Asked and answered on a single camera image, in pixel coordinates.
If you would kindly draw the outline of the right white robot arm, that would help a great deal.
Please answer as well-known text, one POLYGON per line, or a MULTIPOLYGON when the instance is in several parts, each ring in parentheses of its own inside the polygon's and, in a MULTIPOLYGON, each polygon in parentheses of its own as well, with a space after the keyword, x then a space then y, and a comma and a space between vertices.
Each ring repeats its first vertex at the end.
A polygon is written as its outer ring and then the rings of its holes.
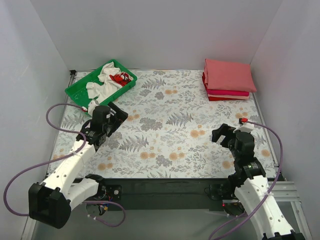
POLYGON ((227 233, 223 239, 250 221, 259 240, 303 240, 300 232, 295 232, 283 215, 273 193, 275 184, 269 184, 266 172, 255 157, 255 138, 251 134, 256 123, 246 118, 239 119, 240 127, 223 123, 212 131, 212 142, 224 137, 221 146, 230 150, 234 159, 235 173, 227 178, 227 195, 238 199, 244 208, 243 222, 227 233))

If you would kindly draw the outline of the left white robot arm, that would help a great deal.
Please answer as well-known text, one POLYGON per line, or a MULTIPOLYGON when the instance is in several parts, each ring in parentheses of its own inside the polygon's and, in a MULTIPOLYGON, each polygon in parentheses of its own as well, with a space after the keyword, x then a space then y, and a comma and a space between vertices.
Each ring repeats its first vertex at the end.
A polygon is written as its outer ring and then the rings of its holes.
POLYGON ((74 183, 78 173, 98 149, 128 118, 128 114, 110 102, 107 105, 90 103, 87 120, 77 133, 67 156, 41 183, 28 190, 29 217, 56 229, 62 228, 72 210, 86 203, 98 207, 100 215, 116 205, 115 188, 109 187, 102 176, 89 174, 74 183))

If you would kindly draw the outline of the white t-shirt red print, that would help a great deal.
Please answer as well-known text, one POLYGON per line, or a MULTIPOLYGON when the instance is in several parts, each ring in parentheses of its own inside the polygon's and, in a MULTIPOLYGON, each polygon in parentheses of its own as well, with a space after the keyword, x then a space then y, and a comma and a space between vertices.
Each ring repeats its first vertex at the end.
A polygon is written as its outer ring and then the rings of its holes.
POLYGON ((97 77, 102 85, 96 82, 88 82, 86 89, 88 98, 95 99, 99 104, 133 80, 127 72, 115 67, 114 61, 105 64, 97 77))

